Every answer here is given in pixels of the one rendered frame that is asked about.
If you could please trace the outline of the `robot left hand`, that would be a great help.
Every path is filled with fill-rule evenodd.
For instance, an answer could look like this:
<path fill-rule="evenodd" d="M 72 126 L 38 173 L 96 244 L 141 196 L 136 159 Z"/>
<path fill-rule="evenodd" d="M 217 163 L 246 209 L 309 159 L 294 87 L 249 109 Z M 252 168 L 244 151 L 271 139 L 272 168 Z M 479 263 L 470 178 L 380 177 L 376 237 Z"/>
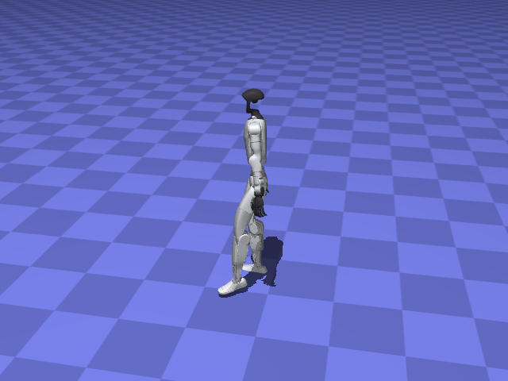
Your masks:
<path fill-rule="evenodd" d="M 257 217 L 267 216 L 264 212 L 264 201 L 262 199 L 262 196 L 264 196 L 264 187 L 260 188 L 260 194 L 256 194 L 254 191 L 254 195 L 256 197 L 253 199 L 253 202 L 251 205 L 251 209 L 253 210 L 253 213 Z M 261 210 L 262 210 L 262 213 L 261 213 Z"/>

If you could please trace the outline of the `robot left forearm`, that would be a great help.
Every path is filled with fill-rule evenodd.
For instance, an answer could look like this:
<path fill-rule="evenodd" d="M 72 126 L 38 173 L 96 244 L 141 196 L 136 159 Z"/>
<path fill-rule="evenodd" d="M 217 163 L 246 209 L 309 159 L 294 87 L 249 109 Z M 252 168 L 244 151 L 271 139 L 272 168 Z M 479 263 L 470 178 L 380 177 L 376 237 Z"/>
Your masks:
<path fill-rule="evenodd" d="M 263 168 L 257 156 L 252 156 L 249 162 L 252 166 L 253 184 L 255 187 L 254 191 L 256 194 L 260 194 L 260 188 L 264 186 L 264 180 L 262 175 Z"/>

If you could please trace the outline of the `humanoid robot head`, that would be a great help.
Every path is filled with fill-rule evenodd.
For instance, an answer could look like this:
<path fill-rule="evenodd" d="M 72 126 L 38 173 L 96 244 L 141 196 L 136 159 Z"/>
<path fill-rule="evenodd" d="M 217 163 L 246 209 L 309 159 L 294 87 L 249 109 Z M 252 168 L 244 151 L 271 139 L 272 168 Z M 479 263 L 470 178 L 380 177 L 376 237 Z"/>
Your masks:
<path fill-rule="evenodd" d="M 255 119 L 264 119 L 261 116 L 259 110 L 254 110 L 254 109 L 250 108 L 250 102 L 251 101 L 252 101 L 252 103 L 257 103 L 258 100 L 264 99 L 263 92 L 261 90 L 258 90 L 258 89 L 249 89 L 249 90 L 245 91 L 242 94 L 242 97 L 247 102 L 246 113 L 247 114 L 251 113 L 252 116 L 255 116 Z M 249 120 L 253 119 L 252 116 L 249 118 Z"/>

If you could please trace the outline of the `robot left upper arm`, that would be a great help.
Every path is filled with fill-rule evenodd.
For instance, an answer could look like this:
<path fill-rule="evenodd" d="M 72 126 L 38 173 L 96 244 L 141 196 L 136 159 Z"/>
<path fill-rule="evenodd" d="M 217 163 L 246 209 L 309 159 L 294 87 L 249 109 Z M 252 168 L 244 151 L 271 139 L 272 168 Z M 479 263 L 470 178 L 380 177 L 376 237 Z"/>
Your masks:
<path fill-rule="evenodd" d="M 253 122 L 248 126 L 248 135 L 250 138 L 251 150 L 253 151 L 252 156 L 257 156 L 261 162 L 261 126 L 259 122 Z M 249 159 L 252 157 L 250 156 Z M 250 162 L 249 162 L 250 163 Z"/>

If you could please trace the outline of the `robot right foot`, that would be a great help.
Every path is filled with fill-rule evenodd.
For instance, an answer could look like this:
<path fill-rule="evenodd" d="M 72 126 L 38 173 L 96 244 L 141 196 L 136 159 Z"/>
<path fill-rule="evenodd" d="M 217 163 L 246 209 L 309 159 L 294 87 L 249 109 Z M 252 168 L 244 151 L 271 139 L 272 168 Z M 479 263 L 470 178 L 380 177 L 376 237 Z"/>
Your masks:
<path fill-rule="evenodd" d="M 254 271 L 259 273 L 267 273 L 267 268 L 264 265 L 260 265 L 260 268 L 254 267 L 255 264 L 244 264 L 242 270 L 245 271 Z M 259 267 L 259 266 L 258 266 Z"/>

